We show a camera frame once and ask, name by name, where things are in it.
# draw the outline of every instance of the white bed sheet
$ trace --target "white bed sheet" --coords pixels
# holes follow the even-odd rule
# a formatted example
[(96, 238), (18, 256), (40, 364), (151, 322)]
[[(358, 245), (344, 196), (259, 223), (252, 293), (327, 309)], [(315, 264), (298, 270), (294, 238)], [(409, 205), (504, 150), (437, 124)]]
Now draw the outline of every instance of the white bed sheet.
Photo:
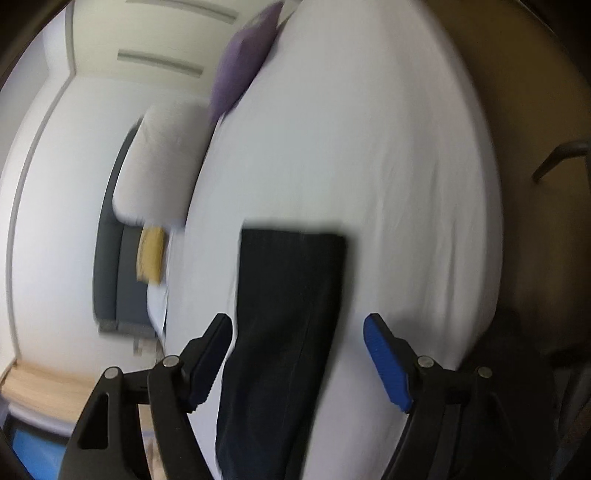
[(148, 306), (148, 317), (152, 322), (152, 327), (162, 342), (164, 342), (164, 325), (166, 324), (166, 314), (168, 310), (168, 284), (170, 278), (170, 265), (173, 254), (182, 255), (181, 248), (175, 248), (175, 231), (169, 231), (164, 244), (164, 253), (162, 255), (162, 279), (160, 283), (148, 283), (146, 290), (146, 303)]
[[(413, 0), (303, 0), (217, 126), (171, 272), (167, 353), (235, 319), (243, 224), (349, 238), (345, 295), (304, 478), (380, 478), (405, 415), (362, 340), (380, 312), (445, 367), (489, 324), (501, 271), (498, 176), (463, 66)], [(191, 423), (215, 461), (221, 375)]]

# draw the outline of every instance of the dark fabric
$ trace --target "dark fabric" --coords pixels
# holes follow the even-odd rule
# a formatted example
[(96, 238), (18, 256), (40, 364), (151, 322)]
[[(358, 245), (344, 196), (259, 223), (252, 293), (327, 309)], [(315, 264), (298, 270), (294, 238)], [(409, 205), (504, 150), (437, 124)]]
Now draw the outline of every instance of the dark fabric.
[[(493, 372), (490, 382), (499, 407), (489, 410), (490, 418), (496, 420), (480, 426), (480, 447), (475, 455), (485, 460), (477, 462), (479, 468), (488, 466), (486, 475), (479, 471), (474, 478), (526, 478), (505, 474), (504, 468), (513, 462), (527, 473), (527, 478), (547, 480), (557, 449), (554, 376), (549, 364), (522, 334), (515, 313), (497, 311), (460, 370), (473, 372), (481, 366)], [(495, 455), (504, 460), (491, 463)]]
[(111, 170), (100, 210), (96, 233), (95, 263), (92, 278), (92, 304), (95, 317), (101, 320), (115, 320), (117, 302), (117, 276), (119, 251), (125, 225), (117, 220), (113, 211), (113, 192), (127, 151), (138, 132), (139, 123), (129, 130)]
[(117, 273), (118, 323), (139, 323), (152, 325), (148, 315), (148, 284), (137, 280), (136, 260), (142, 228), (125, 225), (119, 251), (119, 270)]
[(591, 430), (589, 430), (573, 458), (558, 480), (587, 480), (591, 476)]
[(224, 480), (300, 475), (340, 309), (346, 242), (242, 231), (238, 338), (226, 363), (216, 453)]

